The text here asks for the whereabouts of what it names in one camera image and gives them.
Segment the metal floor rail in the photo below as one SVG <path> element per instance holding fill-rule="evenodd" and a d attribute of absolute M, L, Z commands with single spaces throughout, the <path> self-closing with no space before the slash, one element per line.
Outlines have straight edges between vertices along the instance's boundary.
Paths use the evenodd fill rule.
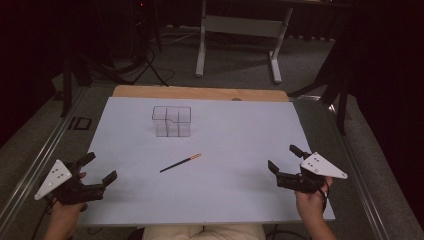
<path fill-rule="evenodd" d="M 327 114 L 334 122 L 337 118 L 338 112 L 333 104 L 325 107 Z M 368 219 L 368 223 L 373 231 L 375 240 L 389 240 L 389 236 L 382 222 L 381 216 L 376 208 L 375 202 L 372 199 L 368 186 L 364 180 L 364 177 L 360 171 L 357 158 L 355 157 L 350 142 L 343 136 L 336 123 L 333 123 L 335 133 L 342 144 L 343 151 L 347 156 L 347 162 L 349 165 L 350 176 L 352 177 L 355 190 L 363 207 L 364 213 Z"/>
<path fill-rule="evenodd" d="M 0 149 L 0 239 L 30 194 L 86 91 L 87 87 L 75 91 L 64 117 L 60 116 L 61 103 L 49 100 Z"/>

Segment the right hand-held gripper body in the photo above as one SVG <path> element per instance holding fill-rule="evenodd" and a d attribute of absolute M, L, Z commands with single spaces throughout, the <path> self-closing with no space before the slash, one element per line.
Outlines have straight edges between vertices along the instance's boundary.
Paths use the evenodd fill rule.
<path fill-rule="evenodd" d="M 302 193 L 315 193 L 319 191 L 327 184 L 326 177 L 339 179 L 348 178 L 347 173 L 336 167 L 317 152 L 310 154 L 300 163 L 299 173 L 283 173 L 276 167 L 275 176 L 278 187 Z"/>

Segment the white metal stand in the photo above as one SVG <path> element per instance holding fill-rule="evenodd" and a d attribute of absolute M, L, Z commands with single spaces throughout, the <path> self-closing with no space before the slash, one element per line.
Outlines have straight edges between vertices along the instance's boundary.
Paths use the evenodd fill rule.
<path fill-rule="evenodd" d="M 202 0 L 201 3 L 200 45 L 195 75 L 197 77 L 204 75 L 207 32 L 269 37 L 276 39 L 275 48 L 268 53 L 273 80 L 276 84 L 281 84 L 282 77 L 278 55 L 289 26 L 293 8 L 287 8 L 282 21 L 272 21 L 208 15 L 207 0 Z"/>

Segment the person's left hand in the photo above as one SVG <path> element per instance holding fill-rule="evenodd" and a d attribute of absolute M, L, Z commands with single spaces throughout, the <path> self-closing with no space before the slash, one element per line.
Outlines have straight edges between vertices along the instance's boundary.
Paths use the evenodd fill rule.
<path fill-rule="evenodd" d="M 51 211 L 51 219 L 58 222 L 76 222 L 83 207 L 84 203 L 63 205 L 59 200 L 55 199 Z"/>

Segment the black pencil with striped end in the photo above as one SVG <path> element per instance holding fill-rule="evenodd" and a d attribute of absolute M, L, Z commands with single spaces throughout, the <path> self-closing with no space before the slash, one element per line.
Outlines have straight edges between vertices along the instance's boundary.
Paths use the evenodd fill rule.
<path fill-rule="evenodd" d="M 184 160 L 181 160 L 181 161 L 179 161 L 179 162 L 177 162 L 177 163 L 174 163 L 174 164 L 172 164 L 172 165 L 170 165 L 170 166 L 167 166 L 167 167 L 165 167 L 164 169 L 161 169 L 161 170 L 159 171 L 159 173 L 162 173 L 162 172 L 165 172 L 165 171 L 170 170 L 170 169 L 172 169 L 172 168 L 175 168 L 175 167 L 177 167 L 177 166 L 179 166 L 179 165 L 182 165 L 182 164 L 184 164 L 184 163 L 186 163 L 186 162 L 189 162 L 189 161 L 191 161 L 191 160 L 194 160 L 194 159 L 196 159 L 196 158 L 198 158 L 198 157 L 200 157 L 200 156 L 202 156 L 202 154 L 201 154 L 201 153 L 198 153 L 198 154 L 195 154 L 195 155 L 193 155 L 193 156 L 190 156 L 190 157 L 188 157 L 188 158 L 186 158 L 186 159 L 184 159 Z"/>

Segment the person's legs in beige trousers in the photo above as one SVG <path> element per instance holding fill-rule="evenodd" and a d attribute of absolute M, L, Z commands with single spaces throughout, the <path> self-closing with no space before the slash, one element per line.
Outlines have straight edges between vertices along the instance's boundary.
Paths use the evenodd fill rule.
<path fill-rule="evenodd" d="M 141 240 L 266 240 L 266 236 L 257 224 L 181 225 L 146 227 Z"/>

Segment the wooden table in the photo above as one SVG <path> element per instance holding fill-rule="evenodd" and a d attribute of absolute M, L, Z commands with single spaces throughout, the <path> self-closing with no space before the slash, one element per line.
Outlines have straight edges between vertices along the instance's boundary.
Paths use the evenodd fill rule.
<path fill-rule="evenodd" d="M 289 97 L 281 90 L 223 89 L 165 86 L 129 86 L 119 85 L 114 89 L 113 97 L 138 97 L 161 99 L 200 99 L 261 102 L 288 102 Z"/>

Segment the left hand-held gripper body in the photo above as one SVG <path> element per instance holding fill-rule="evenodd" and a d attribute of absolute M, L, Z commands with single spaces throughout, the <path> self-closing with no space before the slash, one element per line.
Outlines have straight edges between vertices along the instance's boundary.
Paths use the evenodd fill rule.
<path fill-rule="evenodd" d="M 108 177 L 99 184 L 85 185 L 80 179 L 80 170 L 91 160 L 62 162 L 56 160 L 36 192 L 34 199 L 40 200 L 52 194 L 62 205 L 74 205 L 101 200 L 108 186 Z"/>

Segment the black stand with angled legs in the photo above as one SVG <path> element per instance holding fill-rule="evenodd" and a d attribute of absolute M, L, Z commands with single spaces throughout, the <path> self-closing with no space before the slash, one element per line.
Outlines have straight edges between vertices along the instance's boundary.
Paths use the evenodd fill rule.
<path fill-rule="evenodd" d="M 335 41 L 315 80 L 311 84 L 288 94 L 291 98 L 297 98 L 326 85 L 320 101 L 323 105 L 331 105 L 336 98 L 339 98 L 336 125 L 343 136 L 346 135 L 344 121 L 350 79 L 348 70 L 351 55 L 349 50 L 350 38 L 351 34 L 344 30 Z"/>

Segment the white board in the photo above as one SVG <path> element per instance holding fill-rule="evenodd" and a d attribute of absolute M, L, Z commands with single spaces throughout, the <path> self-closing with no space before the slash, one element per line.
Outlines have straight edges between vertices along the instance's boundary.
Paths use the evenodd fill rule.
<path fill-rule="evenodd" d="M 190 137 L 157 137 L 155 106 L 191 108 Z M 88 183 L 118 177 L 89 205 L 82 226 L 297 222 L 292 191 L 268 170 L 297 173 L 289 150 L 308 150 L 290 103 L 111 97 L 85 168 Z M 201 153 L 202 156 L 159 173 Z"/>

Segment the clear plastic desk organizer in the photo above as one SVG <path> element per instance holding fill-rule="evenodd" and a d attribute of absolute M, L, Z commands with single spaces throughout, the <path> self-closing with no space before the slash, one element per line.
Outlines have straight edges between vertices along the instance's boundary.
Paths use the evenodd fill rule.
<path fill-rule="evenodd" d="M 186 106 L 155 106 L 152 120 L 157 137 L 190 137 L 191 108 Z"/>

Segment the person's right hand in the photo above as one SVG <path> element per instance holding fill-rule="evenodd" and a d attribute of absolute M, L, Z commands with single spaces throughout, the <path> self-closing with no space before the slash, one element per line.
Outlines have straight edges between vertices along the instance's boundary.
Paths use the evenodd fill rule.
<path fill-rule="evenodd" d="M 315 193 L 294 192 L 297 211 L 301 219 L 306 216 L 323 217 L 324 206 L 326 205 L 330 187 L 333 183 L 333 179 L 331 177 L 325 177 L 324 180 L 324 185 Z"/>

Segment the black tripod stand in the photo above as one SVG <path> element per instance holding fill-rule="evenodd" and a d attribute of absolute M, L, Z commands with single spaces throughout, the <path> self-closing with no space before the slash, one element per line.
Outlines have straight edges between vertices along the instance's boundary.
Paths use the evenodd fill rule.
<path fill-rule="evenodd" d="M 102 34 L 59 32 L 58 39 L 63 50 L 62 113 L 65 117 L 73 105 L 72 79 L 80 86 L 90 86 L 89 68 L 102 70 L 102 63 L 111 61 L 108 46 Z"/>

